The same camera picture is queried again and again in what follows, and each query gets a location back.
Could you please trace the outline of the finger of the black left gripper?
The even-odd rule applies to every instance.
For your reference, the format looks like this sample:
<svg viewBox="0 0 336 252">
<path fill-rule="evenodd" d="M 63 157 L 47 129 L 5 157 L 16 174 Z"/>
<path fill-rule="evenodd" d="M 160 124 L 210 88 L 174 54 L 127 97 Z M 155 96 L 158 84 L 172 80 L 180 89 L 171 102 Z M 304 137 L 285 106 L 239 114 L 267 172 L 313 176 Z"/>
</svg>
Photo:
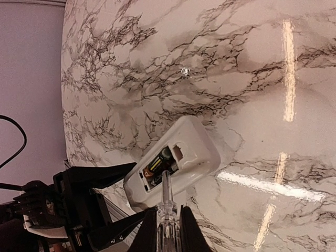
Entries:
<svg viewBox="0 0 336 252">
<path fill-rule="evenodd" d="M 87 235 L 91 248 L 108 248 L 113 244 L 123 241 L 144 221 L 146 214 L 151 212 L 154 213 L 155 209 L 149 208 L 91 231 Z"/>
<path fill-rule="evenodd" d="M 73 166 L 67 174 L 72 185 L 104 189 L 123 180 L 136 165 L 132 162 L 108 167 Z"/>
</svg>

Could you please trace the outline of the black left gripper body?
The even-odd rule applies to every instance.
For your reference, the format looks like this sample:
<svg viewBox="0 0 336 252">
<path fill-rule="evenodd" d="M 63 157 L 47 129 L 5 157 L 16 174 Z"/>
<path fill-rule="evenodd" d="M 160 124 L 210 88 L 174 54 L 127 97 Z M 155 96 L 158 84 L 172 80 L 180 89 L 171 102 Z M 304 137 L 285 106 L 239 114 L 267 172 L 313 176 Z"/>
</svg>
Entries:
<svg viewBox="0 0 336 252">
<path fill-rule="evenodd" d="M 87 235 L 108 224 L 108 209 L 102 194 L 94 188 L 70 183 L 67 170 L 53 177 L 55 191 L 62 197 L 67 213 L 66 232 L 74 247 L 91 247 Z"/>
</svg>

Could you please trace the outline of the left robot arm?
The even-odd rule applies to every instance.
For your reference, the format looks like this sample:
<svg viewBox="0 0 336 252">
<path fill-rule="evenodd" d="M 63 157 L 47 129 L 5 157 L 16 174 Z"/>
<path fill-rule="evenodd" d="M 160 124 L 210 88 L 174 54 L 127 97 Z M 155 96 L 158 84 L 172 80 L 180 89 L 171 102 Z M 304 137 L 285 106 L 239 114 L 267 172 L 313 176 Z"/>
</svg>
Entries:
<svg viewBox="0 0 336 252">
<path fill-rule="evenodd" d="M 53 183 L 3 184 L 20 196 L 1 205 L 1 251 L 44 251 L 50 243 L 69 242 L 73 251 L 103 251 L 122 242 L 145 218 L 142 211 L 111 219 L 104 189 L 124 179 L 134 163 L 78 167 L 56 174 Z"/>
</svg>

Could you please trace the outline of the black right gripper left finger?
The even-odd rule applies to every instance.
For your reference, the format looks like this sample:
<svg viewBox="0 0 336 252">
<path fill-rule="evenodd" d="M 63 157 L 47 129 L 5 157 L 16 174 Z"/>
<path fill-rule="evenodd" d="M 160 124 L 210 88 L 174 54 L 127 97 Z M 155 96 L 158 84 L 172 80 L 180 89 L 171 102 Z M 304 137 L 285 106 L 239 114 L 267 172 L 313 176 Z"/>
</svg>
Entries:
<svg viewBox="0 0 336 252">
<path fill-rule="evenodd" d="M 157 211 L 156 207 L 148 209 L 145 218 L 133 240 L 132 251 L 154 252 L 157 242 Z"/>
</svg>

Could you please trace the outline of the white remote control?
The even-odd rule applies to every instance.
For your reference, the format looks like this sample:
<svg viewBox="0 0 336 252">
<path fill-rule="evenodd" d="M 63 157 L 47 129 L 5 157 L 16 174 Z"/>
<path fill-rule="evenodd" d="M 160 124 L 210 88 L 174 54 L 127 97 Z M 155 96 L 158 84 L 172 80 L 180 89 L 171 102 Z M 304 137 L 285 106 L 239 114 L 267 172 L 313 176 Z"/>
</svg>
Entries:
<svg viewBox="0 0 336 252">
<path fill-rule="evenodd" d="M 151 178 L 143 175 L 145 167 L 160 152 L 172 156 L 166 170 L 170 173 L 174 195 L 216 171 L 221 163 L 220 154 L 201 121 L 192 115 L 180 117 L 124 178 L 125 194 L 137 213 L 161 201 L 165 170 Z"/>
</svg>

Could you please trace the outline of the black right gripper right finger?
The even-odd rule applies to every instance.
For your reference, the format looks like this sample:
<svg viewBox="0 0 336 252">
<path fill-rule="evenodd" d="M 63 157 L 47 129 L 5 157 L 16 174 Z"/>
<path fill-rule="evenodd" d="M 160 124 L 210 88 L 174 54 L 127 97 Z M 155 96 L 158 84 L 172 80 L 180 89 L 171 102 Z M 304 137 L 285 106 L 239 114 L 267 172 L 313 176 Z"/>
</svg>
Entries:
<svg viewBox="0 0 336 252">
<path fill-rule="evenodd" d="M 188 206 L 181 206 L 180 234 L 182 251 L 186 252 L 211 252 L 200 227 Z"/>
</svg>

